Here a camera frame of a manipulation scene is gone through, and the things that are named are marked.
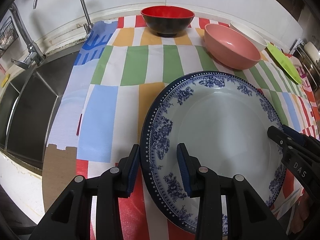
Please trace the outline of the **person's right hand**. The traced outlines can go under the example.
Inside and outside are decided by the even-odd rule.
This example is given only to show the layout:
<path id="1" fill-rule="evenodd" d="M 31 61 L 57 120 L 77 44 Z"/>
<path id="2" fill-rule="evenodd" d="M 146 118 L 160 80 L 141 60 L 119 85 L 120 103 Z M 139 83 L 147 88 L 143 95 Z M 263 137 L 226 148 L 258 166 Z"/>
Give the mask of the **person's right hand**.
<path id="1" fill-rule="evenodd" d="M 311 204 L 310 196 L 306 191 L 304 191 L 300 199 L 298 209 L 295 211 L 295 214 L 291 221 L 290 230 L 292 233 L 298 233 L 302 230 L 304 226 L 304 222 L 306 221 L 310 213 L 309 211 L 310 204 Z"/>

